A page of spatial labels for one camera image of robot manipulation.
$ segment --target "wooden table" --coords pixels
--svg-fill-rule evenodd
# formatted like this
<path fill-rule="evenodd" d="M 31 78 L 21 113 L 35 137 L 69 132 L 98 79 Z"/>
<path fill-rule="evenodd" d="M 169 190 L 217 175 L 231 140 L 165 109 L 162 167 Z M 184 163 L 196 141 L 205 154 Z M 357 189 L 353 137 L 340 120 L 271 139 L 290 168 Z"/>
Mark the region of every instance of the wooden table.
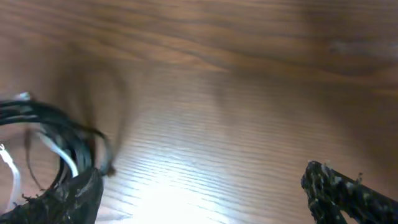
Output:
<path fill-rule="evenodd" d="M 398 198 L 397 12 L 390 0 L 3 0 L 0 96 L 30 91 L 110 136 L 117 173 L 98 223 L 313 223 L 309 159 Z M 18 139 L 8 128 L 2 139 Z M 46 184 L 57 159 L 37 148 Z"/>

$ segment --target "black object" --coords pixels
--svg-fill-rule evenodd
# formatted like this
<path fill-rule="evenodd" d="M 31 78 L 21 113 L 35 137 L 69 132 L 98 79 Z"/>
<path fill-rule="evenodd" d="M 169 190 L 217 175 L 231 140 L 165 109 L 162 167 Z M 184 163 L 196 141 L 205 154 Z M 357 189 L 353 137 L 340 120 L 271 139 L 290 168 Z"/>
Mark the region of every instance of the black object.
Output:
<path fill-rule="evenodd" d="M 72 178 L 60 158 L 58 174 L 43 195 L 25 197 L 27 203 L 1 215 L 0 223 L 94 224 L 103 193 L 102 176 L 113 171 L 112 152 L 106 136 L 72 121 L 63 111 L 46 103 L 34 100 L 0 101 L 0 125 L 15 123 L 40 124 L 41 129 L 34 131 L 40 131 L 69 154 L 79 175 Z M 100 169 L 94 167 L 94 136 L 102 138 L 106 148 Z"/>
<path fill-rule="evenodd" d="M 301 181 L 317 224 L 346 224 L 340 210 L 360 224 L 398 223 L 398 202 L 317 161 L 310 161 Z"/>
<path fill-rule="evenodd" d="M 94 224 L 104 190 L 101 172 L 90 168 L 68 182 L 0 216 L 10 224 Z"/>

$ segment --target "coiled cable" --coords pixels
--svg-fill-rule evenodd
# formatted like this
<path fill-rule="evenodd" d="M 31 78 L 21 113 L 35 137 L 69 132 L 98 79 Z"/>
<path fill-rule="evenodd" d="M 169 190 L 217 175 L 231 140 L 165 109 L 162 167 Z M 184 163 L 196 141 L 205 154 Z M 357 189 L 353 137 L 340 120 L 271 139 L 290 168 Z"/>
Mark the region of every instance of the coiled cable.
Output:
<path fill-rule="evenodd" d="M 108 173 L 113 158 L 108 138 L 96 129 L 74 122 L 62 110 L 35 100 L 0 101 L 0 126 L 16 123 L 39 124 L 36 134 L 60 155 L 58 173 L 48 189 L 95 166 L 92 136 L 100 137 L 104 142 L 106 154 L 99 169 L 103 175 Z"/>

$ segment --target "white cable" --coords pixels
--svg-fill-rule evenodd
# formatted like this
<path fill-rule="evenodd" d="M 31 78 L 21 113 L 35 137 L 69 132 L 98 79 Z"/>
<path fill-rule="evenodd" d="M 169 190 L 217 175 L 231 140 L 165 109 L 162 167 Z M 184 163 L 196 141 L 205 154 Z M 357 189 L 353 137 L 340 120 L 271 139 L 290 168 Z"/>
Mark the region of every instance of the white cable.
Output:
<path fill-rule="evenodd" d="M 72 177 L 76 177 L 79 175 L 79 172 L 77 170 L 77 166 L 75 162 L 71 159 L 71 157 L 62 149 L 60 149 L 55 142 L 53 142 L 49 137 L 42 133 L 37 133 L 39 138 L 43 141 L 47 147 L 50 148 L 51 151 L 57 153 L 69 166 L 69 169 L 72 172 Z"/>
<path fill-rule="evenodd" d="M 0 156 L 2 157 L 3 161 L 8 164 L 12 171 L 12 175 L 14 176 L 12 191 L 10 200 L 7 205 L 6 212 L 12 210 L 14 203 L 17 201 L 18 195 L 21 191 L 21 175 L 19 174 L 18 168 L 15 166 L 12 157 L 7 152 L 6 147 L 3 144 L 0 144 Z"/>

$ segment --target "black cable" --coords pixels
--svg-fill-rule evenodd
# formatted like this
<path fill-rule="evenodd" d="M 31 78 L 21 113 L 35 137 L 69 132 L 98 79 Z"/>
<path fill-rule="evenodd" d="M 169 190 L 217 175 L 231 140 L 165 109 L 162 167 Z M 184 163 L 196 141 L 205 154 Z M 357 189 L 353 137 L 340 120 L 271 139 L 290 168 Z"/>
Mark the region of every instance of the black cable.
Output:
<path fill-rule="evenodd" d="M 100 137 L 106 149 L 105 161 L 100 167 L 103 175 L 106 175 L 111 167 L 112 152 L 106 136 L 93 128 L 80 125 L 72 121 L 62 110 L 34 100 L 6 100 L 0 101 L 0 126 L 16 123 L 40 124 L 41 134 L 51 139 L 58 147 L 70 155 L 78 168 L 78 173 L 94 166 L 94 156 L 90 148 L 90 136 Z M 30 174 L 36 184 L 40 184 L 30 169 Z M 66 169 L 63 159 L 60 159 L 58 173 L 49 189 L 66 182 L 72 177 Z"/>

